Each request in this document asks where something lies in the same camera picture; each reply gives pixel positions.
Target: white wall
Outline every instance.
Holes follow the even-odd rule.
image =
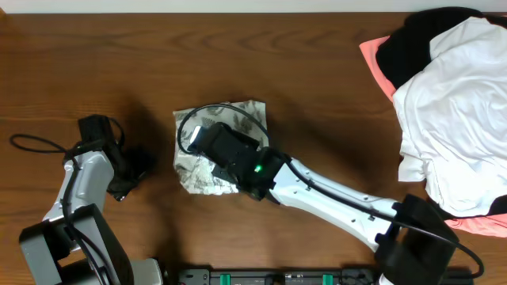
[[[507,0],[0,0],[7,13],[403,12],[442,6],[507,12]]]

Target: white t-shirt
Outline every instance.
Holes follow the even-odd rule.
[[[394,95],[399,180],[426,178],[454,216],[486,215],[507,195],[507,29],[471,17],[432,39],[430,55]]]

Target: pink cloth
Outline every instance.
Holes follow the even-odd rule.
[[[375,55],[379,50],[379,45],[383,44],[389,36],[385,36],[383,38],[379,38],[376,40],[369,40],[365,43],[359,45],[361,52],[363,53],[363,57],[372,72],[373,78],[377,81],[377,84],[380,86],[380,89],[386,94],[387,98],[393,101],[393,94],[396,92],[396,88],[393,84],[387,79],[382,71],[380,70],[379,65],[377,64],[377,59]]]
[[[445,223],[453,229],[464,230],[473,234],[507,238],[507,214],[481,218],[452,219],[445,221]]]
[[[379,84],[380,89],[386,94],[387,98],[392,102],[396,88],[383,75],[375,58],[375,54],[379,50],[379,45],[383,44],[387,39],[389,39],[389,36],[376,40],[369,40],[360,44],[359,48],[372,72],[373,78],[377,81],[377,84]],[[452,219],[445,221],[445,223],[453,229],[464,230],[472,234],[507,238],[507,214],[480,218]]]

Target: wooden table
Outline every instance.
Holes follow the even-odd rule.
[[[401,131],[358,45],[404,13],[17,15],[0,28],[0,284],[31,284],[17,238],[63,181],[61,155],[11,147],[16,132],[64,146],[76,120],[116,117],[128,143],[159,159],[154,175],[104,216],[131,258],[216,268],[372,264],[370,250],[313,215],[243,195],[191,196],[173,171],[172,111],[265,101],[279,148],[362,192],[423,196],[397,182]],[[506,240],[458,231],[486,263],[477,284],[504,284]],[[474,263],[457,253],[454,265]]]

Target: pile of clothes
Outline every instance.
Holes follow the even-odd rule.
[[[507,17],[415,13],[360,45],[402,128],[400,181],[423,181],[446,223],[507,238]]]

